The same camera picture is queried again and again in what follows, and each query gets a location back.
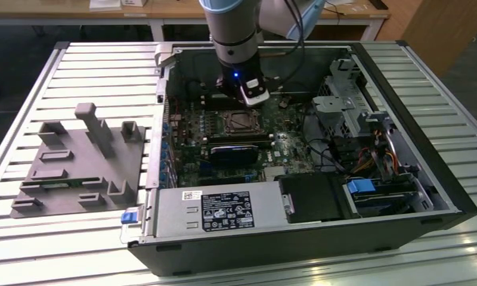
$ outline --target white sticker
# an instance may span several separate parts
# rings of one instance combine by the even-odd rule
[[[65,183],[58,183],[58,184],[50,184],[50,185],[42,185],[43,189],[54,189],[54,188],[67,188],[69,185]]]
[[[123,17],[146,17],[146,14],[126,13],[126,14],[123,14]]]
[[[253,79],[247,81],[245,84],[247,85],[247,88],[254,88],[255,86],[259,85],[259,82],[257,81],[257,79]]]
[[[201,200],[202,191],[185,191],[182,192],[182,201]]]

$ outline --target wooden cabinet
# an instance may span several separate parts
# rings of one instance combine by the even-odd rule
[[[477,34],[477,0],[384,0],[392,14],[377,41],[402,39],[442,76]]]

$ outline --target cpu socket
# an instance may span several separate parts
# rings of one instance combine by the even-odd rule
[[[223,114],[223,130],[229,135],[258,134],[262,129],[258,123],[258,114],[253,111],[230,111]]]

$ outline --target circuit board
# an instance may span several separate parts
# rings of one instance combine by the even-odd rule
[[[177,130],[174,153],[179,187],[221,182],[221,179],[227,179],[227,184],[271,181],[273,178],[265,176],[263,172],[273,170],[270,167],[281,167],[283,173],[313,172],[314,164],[301,140],[300,106],[282,101],[286,99],[271,97],[254,110],[205,111],[205,106],[198,102],[187,105],[177,117],[178,121],[171,122]],[[267,146],[258,149],[257,161],[239,167],[211,166],[207,161],[211,149],[207,140],[241,138],[239,132],[263,134],[269,138]]]

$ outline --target yellow wire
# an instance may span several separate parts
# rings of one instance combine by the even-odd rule
[[[393,154],[392,154],[392,153],[389,153],[389,152],[385,152],[385,153],[386,153],[386,155],[389,155],[389,156],[390,156],[390,160],[392,160],[392,168],[394,168],[394,173],[397,173],[397,166],[396,166],[394,156],[393,156]]]

